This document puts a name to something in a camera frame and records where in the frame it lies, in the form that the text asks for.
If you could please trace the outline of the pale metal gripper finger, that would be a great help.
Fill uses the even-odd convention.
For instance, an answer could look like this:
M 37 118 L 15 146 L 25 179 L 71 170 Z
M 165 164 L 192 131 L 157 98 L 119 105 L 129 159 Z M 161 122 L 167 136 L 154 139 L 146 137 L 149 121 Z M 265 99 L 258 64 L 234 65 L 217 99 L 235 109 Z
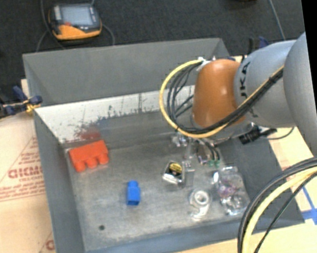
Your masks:
M 182 167 L 185 186 L 192 186 L 194 184 L 195 168 L 189 160 L 183 161 Z
M 172 143 L 182 150 L 184 160 L 192 159 L 194 141 L 190 137 L 186 137 L 181 133 L 176 133 L 172 136 Z

